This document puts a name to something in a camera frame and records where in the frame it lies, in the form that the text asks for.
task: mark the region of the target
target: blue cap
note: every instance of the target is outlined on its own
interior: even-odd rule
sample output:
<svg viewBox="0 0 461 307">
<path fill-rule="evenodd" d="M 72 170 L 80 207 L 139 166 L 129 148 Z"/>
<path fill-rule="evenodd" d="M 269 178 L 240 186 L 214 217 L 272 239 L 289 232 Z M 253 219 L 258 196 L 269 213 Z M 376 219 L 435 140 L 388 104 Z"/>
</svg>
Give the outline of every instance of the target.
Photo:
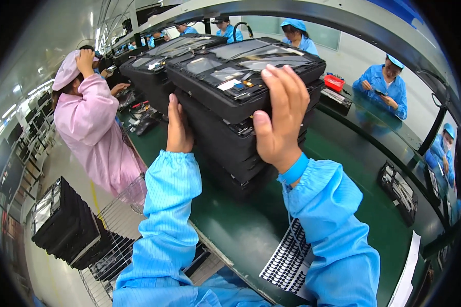
<svg viewBox="0 0 461 307">
<path fill-rule="evenodd" d="M 386 54 L 387 58 L 389 58 L 389 60 L 391 62 L 393 62 L 394 65 L 398 66 L 399 68 L 403 69 L 405 68 L 405 65 L 403 65 L 403 63 L 401 63 L 400 61 L 398 61 L 396 58 L 394 58 L 392 55 L 390 54 Z"/>
<path fill-rule="evenodd" d="M 282 22 L 280 26 L 283 27 L 286 25 L 291 25 L 292 27 L 298 28 L 299 30 L 307 31 L 306 25 L 304 24 L 302 20 L 287 18 L 284 20 L 284 22 Z"/>
<path fill-rule="evenodd" d="M 456 134 L 454 133 L 454 129 L 452 128 L 450 123 L 445 123 L 444 124 L 444 130 L 449 133 L 451 138 L 455 139 Z"/>
</svg>

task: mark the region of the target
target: pink cap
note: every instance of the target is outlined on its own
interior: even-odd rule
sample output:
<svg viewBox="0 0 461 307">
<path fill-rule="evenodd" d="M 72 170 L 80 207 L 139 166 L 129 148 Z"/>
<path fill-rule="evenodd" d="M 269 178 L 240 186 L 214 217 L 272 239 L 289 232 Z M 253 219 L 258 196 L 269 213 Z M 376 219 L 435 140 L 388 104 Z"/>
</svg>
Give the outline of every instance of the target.
<svg viewBox="0 0 461 307">
<path fill-rule="evenodd" d="M 78 55 L 80 55 L 80 50 L 74 50 L 65 57 L 56 73 L 53 90 L 61 90 L 79 75 L 80 70 L 77 68 L 77 62 L 75 61 L 75 57 Z M 97 62 L 99 59 L 94 57 L 92 61 Z"/>
</svg>

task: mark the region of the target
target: wrist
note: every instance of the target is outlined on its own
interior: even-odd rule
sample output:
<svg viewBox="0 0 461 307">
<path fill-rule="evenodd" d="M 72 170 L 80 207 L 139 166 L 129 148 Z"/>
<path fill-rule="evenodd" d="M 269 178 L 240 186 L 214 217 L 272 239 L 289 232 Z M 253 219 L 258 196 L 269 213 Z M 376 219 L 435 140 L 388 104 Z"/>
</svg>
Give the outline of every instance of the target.
<svg viewBox="0 0 461 307">
<path fill-rule="evenodd" d="M 301 155 L 302 151 L 299 146 L 296 146 L 284 154 L 282 159 L 272 164 L 278 170 L 278 173 L 285 174 L 294 165 L 294 163 L 297 162 Z"/>
</svg>

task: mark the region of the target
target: blue anti-static wristband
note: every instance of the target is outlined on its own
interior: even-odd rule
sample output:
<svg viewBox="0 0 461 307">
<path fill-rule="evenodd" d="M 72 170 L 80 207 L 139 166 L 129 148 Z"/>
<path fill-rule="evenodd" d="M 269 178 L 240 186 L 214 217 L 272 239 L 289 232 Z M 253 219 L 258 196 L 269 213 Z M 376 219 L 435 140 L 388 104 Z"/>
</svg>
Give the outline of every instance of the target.
<svg viewBox="0 0 461 307">
<path fill-rule="evenodd" d="M 304 171 L 307 169 L 307 164 L 309 163 L 309 159 L 307 158 L 305 153 L 302 153 L 299 159 L 295 161 L 294 165 L 282 175 L 282 178 L 285 180 L 287 184 L 292 184 L 297 181 Z"/>
</svg>

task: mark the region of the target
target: face mask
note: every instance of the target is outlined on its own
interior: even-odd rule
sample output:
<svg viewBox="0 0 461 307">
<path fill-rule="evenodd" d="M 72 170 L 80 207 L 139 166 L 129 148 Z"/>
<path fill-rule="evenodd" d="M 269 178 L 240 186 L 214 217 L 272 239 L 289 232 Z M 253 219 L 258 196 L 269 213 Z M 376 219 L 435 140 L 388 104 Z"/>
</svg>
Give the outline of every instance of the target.
<svg viewBox="0 0 461 307">
<path fill-rule="evenodd" d="M 451 150 L 451 144 L 446 139 L 443 139 L 444 152 Z"/>
</svg>

